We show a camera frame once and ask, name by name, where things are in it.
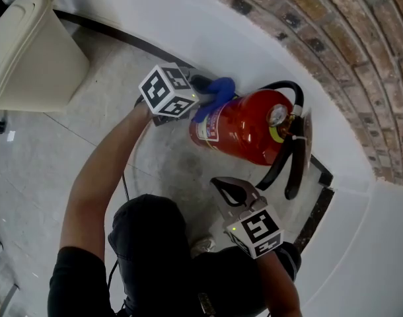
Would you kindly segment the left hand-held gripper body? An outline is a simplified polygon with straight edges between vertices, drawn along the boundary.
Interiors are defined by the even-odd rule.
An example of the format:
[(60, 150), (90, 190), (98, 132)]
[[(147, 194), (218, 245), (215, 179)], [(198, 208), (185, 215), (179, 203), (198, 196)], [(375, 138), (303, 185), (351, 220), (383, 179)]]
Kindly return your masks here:
[(175, 63), (154, 66), (139, 84), (139, 90), (157, 116), (179, 118), (200, 101), (184, 70)]

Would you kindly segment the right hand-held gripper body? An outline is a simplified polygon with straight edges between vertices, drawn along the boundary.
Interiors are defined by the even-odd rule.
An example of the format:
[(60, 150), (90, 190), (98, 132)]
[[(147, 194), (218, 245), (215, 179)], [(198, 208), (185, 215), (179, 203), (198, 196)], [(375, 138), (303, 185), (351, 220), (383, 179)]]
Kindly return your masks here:
[(225, 232), (233, 243), (256, 259), (282, 245), (284, 229), (274, 207), (266, 203), (266, 198), (258, 197), (226, 223)]

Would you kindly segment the blue cloth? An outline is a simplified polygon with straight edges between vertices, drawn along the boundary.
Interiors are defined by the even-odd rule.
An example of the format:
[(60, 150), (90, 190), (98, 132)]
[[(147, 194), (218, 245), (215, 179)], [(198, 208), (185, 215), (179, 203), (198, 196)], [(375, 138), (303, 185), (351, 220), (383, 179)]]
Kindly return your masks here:
[(221, 77), (219, 79), (214, 80), (210, 85), (208, 85), (203, 91), (209, 90), (211, 92), (217, 92), (217, 98), (215, 102), (212, 102), (208, 106), (199, 107), (194, 117), (192, 118), (192, 122), (194, 123), (202, 123), (207, 115), (212, 113), (213, 111), (224, 106), (228, 101), (231, 101), (236, 94), (236, 86), (235, 82), (232, 78), (229, 77)]

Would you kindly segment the red fire extinguisher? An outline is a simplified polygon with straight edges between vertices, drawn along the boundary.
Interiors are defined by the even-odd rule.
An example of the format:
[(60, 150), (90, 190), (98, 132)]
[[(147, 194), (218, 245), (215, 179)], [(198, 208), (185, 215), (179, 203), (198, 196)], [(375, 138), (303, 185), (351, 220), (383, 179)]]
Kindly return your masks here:
[(199, 146), (267, 166), (269, 170), (256, 185), (259, 190), (269, 188), (290, 160), (284, 194), (291, 200), (303, 179), (303, 106), (302, 88), (293, 81), (278, 81), (235, 96), (202, 123), (191, 122), (189, 134)]

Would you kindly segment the red tag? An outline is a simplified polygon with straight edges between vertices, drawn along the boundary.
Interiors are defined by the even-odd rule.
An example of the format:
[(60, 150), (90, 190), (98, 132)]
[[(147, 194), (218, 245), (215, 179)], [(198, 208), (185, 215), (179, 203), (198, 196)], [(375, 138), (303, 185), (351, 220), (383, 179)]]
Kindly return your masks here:
[(312, 110), (309, 108), (305, 115), (302, 117), (303, 119), (303, 137), (305, 140), (305, 161), (303, 167), (303, 175), (308, 174), (308, 170), (311, 164), (311, 154), (312, 154), (312, 137), (313, 137), (313, 128), (312, 128)]

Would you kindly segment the person's right forearm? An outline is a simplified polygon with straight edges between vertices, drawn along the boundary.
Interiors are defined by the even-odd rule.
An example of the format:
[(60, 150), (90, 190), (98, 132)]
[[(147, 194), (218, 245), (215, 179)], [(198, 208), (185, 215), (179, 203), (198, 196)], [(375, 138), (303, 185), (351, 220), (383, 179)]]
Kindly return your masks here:
[(271, 317), (302, 317), (298, 292), (275, 252), (256, 259)]

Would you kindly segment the person's left forearm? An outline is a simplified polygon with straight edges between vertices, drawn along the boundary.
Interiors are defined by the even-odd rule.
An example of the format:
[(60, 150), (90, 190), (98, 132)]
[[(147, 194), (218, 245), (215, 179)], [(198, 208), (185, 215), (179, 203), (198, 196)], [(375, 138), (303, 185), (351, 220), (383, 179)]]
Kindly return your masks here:
[(140, 102), (92, 152), (71, 188), (60, 248), (76, 247), (104, 259), (108, 204), (135, 144), (151, 119), (148, 105)]

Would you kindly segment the black baseboard strip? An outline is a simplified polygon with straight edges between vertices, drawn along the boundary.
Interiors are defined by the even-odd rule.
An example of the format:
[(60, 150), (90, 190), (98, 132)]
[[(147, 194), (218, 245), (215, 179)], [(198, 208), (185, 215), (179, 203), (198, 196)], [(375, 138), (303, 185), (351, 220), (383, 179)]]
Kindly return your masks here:
[[(167, 62), (175, 62), (181, 67), (191, 69), (194, 67), (193, 65), (181, 60), (171, 53), (168, 53), (150, 44), (149, 42), (146, 42), (145, 40), (132, 36), (131, 34), (128, 34), (111, 26), (91, 20), (89, 18), (73, 15), (65, 11), (56, 10), (55, 14), (61, 20), (66, 20), (74, 24), (78, 24), (79, 26), (83, 26), (85, 28), (88, 28), (89, 30), (127, 43)], [(296, 247), (298, 247), (298, 249), (300, 249), (300, 251), (304, 250), (307, 244), (310, 242), (334, 196), (334, 191), (330, 189), (330, 184), (334, 177), (329, 169), (327, 169), (314, 155), (311, 156), (311, 166), (314, 166), (320, 171), (320, 178), (318, 179), (318, 183), (320, 184), (320, 186), (322, 186), (322, 189), (306, 223), (304, 224), (304, 227), (301, 229), (301, 232), (296, 238), (295, 245)]]

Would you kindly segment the person's black trousers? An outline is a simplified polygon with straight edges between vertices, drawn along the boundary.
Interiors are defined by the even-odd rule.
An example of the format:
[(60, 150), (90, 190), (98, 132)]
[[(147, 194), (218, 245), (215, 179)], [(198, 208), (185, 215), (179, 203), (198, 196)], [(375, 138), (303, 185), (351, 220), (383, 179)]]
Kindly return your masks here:
[[(239, 247), (192, 259), (175, 202), (141, 195), (114, 215), (108, 241), (126, 294), (120, 317), (256, 317), (268, 310), (256, 259)], [(288, 242), (271, 251), (295, 281), (301, 256)]]

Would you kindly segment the cream trash bin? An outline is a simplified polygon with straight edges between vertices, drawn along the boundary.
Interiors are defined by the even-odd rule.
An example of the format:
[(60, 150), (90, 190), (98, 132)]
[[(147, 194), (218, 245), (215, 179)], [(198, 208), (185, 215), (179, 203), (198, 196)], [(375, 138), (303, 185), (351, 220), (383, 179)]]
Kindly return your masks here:
[(53, 1), (15, 0), (0, 17), (0, 110), (61, 111), (89, 71)]

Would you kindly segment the person's black shirt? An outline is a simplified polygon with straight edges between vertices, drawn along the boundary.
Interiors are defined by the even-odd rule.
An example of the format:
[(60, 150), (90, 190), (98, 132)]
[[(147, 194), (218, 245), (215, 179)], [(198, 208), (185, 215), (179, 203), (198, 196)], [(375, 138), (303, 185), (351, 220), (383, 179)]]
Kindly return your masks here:
[(116, 317), (99, 257), (72, 246), (60, 249), (50, 279), (48, 317)]

